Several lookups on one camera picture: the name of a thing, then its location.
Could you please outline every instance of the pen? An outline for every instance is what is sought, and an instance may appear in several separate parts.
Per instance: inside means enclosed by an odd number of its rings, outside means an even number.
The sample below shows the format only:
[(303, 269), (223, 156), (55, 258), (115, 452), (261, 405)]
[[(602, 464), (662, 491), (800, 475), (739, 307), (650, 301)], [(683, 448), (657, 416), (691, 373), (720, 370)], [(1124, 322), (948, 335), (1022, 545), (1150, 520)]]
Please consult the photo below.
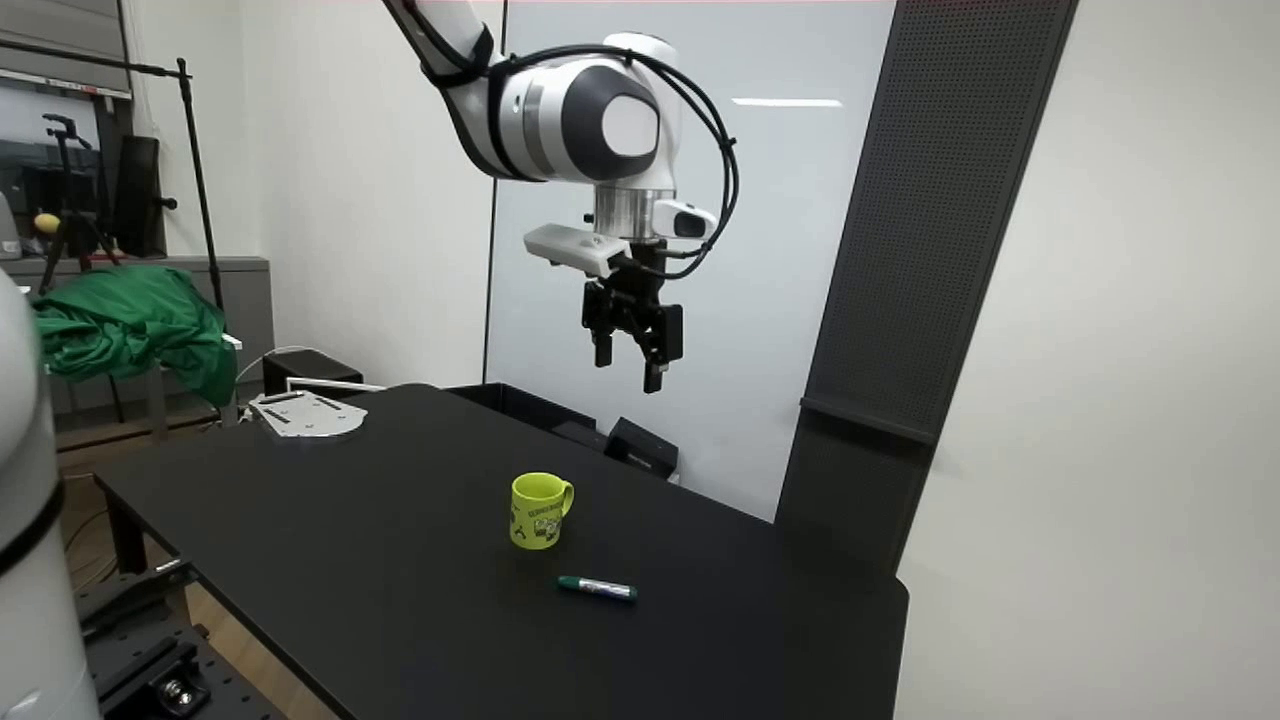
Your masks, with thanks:
[(638, 590), (632, 583), (612, 583), (612, 582), (594, 582), (594, 576), (558, 576), (558, 583), (565, 592), (607, 596), (607, 600), (620, 600), (620, 606), (638, 606)]

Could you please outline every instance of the yellow cup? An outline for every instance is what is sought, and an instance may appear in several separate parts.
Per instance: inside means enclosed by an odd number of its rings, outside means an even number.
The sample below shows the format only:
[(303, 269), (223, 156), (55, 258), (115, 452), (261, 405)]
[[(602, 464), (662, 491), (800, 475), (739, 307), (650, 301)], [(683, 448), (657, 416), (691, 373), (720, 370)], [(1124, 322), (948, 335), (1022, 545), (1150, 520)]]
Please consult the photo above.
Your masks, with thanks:
[(513, 545), (544, 553), (560, 545), (565, 517), (571, 514), (571, 483), (553, 472), (519, 472), (513, 479)]

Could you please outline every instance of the black table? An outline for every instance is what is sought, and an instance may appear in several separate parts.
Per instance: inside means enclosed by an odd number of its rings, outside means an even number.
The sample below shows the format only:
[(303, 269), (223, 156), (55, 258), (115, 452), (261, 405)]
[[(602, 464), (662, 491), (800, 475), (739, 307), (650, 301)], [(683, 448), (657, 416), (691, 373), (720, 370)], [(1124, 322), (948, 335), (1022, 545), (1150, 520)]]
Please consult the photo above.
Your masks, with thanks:
[[(904, 590), (772, 524), (436, 390), (366, 400), (361, 437), (207, 434), (102, 472), (344, 715), (889, 720)], [(507, 483), (576, 479), (553, 553), (507, 545)], [(641, 606), (558, 592), (558, 576)]]

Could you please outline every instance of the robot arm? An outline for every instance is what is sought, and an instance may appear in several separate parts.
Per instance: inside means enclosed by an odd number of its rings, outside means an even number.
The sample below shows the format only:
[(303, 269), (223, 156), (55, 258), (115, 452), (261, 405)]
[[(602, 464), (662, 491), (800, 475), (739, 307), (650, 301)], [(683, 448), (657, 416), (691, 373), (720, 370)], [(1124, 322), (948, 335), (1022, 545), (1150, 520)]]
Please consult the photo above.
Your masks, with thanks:
[(595, 365), (612, 361), (612, 332), (628, 332), (643, 353), (643, 394), (657, 394), (665, 365), (683, 357), (683, 312), (662, 306), (665, 263), (680, 258), (670, 240), (705, 244), (729, 220), (676, 201), (676, 94), (654, 74), (676, 53), (654, 37), (607, 37), (595, 49), (497, 59), (463, 0), (385, 4), (482, 173), (595, 188), (594, 228), (544, 223), (524, 247), (587, 276)]

